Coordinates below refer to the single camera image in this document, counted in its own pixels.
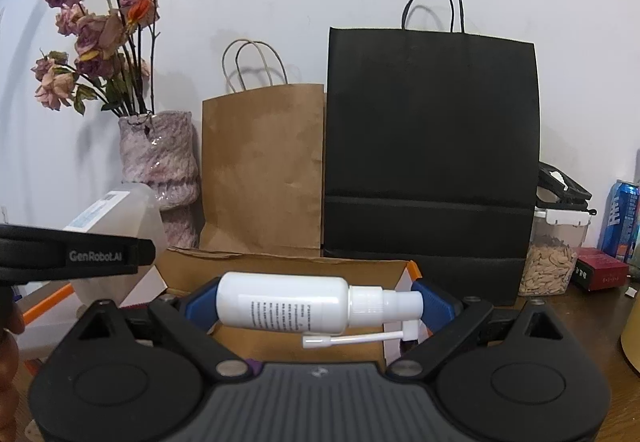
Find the person's left hand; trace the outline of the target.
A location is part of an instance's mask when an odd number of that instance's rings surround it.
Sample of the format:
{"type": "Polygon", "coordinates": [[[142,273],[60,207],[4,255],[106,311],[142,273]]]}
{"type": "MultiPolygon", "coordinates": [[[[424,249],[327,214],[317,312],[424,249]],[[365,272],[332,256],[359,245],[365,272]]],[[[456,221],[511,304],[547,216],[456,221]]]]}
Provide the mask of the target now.
{"type": "Polygon", "coordinates": [[[2,442],[13,442],[16,438],[16,412],[20,396],[13,380],[20,357],[14,336],[21,335],[24,330],[23,314],[14,305],[11,315],[6,320],[6,326],[1,329],[0,439],[2,442]]]}

